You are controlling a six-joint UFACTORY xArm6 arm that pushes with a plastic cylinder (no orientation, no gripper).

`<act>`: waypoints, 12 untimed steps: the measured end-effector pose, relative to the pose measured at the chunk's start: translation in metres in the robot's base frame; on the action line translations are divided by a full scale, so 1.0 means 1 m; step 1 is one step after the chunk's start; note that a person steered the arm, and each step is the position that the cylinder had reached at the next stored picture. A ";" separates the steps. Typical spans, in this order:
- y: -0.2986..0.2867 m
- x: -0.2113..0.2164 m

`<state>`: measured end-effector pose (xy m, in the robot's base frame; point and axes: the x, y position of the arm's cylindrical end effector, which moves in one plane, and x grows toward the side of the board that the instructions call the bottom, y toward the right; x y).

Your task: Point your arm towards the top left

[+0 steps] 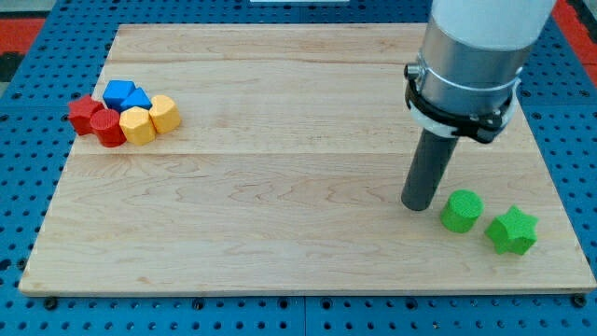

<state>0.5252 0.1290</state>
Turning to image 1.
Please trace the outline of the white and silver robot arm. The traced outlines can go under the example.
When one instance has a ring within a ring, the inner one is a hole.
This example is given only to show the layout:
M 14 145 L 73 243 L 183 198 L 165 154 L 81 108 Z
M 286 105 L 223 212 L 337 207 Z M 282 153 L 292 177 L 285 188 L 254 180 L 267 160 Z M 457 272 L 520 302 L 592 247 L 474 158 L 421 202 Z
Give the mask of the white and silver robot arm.
M 518 103 L 523 64 L 555 0 L 434 0 L 405 100 L 426 131 L 488 144 Z

